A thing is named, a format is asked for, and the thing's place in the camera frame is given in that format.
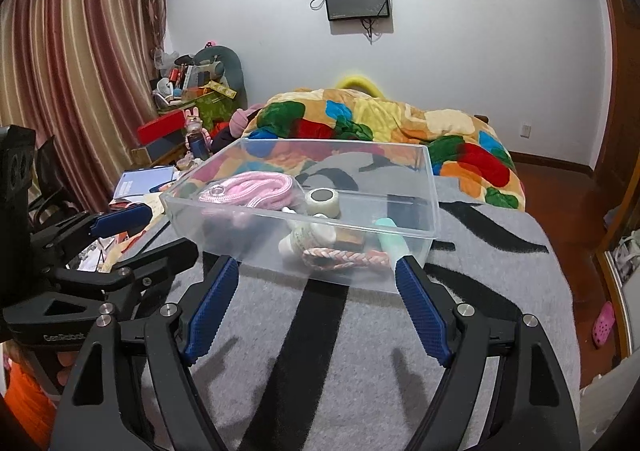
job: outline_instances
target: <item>brown door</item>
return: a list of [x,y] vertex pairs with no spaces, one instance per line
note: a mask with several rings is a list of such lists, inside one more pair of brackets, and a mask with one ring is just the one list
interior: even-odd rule
[[609,117],[594,172],[610,206],[622,202],[640,151],[640,13],[629,0],[607,0],[613,42]]

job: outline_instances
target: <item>blanket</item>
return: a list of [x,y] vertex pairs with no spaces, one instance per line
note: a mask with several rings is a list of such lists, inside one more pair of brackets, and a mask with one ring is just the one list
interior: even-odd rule
[[524,211],[513,160],[494,129],[459,110],[420,110],[355,90],[278,94],[249,123],[251,139],[349,139],[423,144],[433,173],[491,205]]
[[[374,171],[397,182],[405,170]],[[332,184],[322,171],[308,172],[314,186]],[[359,184],[367,178],[369,172],[354,174]],[[446,285],[457,301],[487,315],[514,319],[522,312],[535,314],[577,409],[580,355],[572,295],[542,228],[526,213],[473,200],[460,192],[455,179],[436,177],[436,189],[442,228],[440,243],[434,243],[428,257],[430,277]],[[172,225],[158,225],[131,251],[175,238]],[[209,268],[205,253],[193,269],[176,277],[168,300],[180,300]],[[240,272],[212,348],[191,368],[229,449],[404,449],[443,368],[425,354],[399,295],[289,277],[245,263]],[[483,287],[502,299],[487,298]],[[460,449],[478,441],[496,373],[497,358],[489,358]],[[148,371],[143,401],[156,427],[156,443],[170,449]]]

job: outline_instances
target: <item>electrical outlet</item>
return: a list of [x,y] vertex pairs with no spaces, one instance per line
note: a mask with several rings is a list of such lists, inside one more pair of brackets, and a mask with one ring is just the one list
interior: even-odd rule
[[520,126],[520,136],[524,137],[525,139],[529,139],[530,135],[531,135],[531,125],[522,123],[522,126]]

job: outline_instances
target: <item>chair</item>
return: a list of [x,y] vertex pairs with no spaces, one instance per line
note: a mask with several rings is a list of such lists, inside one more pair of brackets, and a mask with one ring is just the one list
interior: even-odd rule
[[[57,224],[82,211],[78,199],[65,185],[66,179],[56,155],[55,141],[56,136],[51,136],[38,148],[35,156],[40,196],[29,204],[29,212],[35,212],[32,222],[34,231]],[[44,211],[51,206],[58,210],[42,221]]]

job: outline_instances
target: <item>clear plastic box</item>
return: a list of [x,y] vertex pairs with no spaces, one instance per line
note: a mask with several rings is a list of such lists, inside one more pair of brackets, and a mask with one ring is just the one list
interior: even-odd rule
[[[289,208],[297,214],[198,198],[247,171],[294,177],[302,191]],[[338,208],[334,199],[306,197],[319,188],[337,192]],[[201,251],[287,275],[395,293],[394,256],[408,251],[424,264],[439,227],[431,162],[420,144],[239,139],[181,177],[161,200],[177,234]],[[308,215],[318,210],[336,218]]]

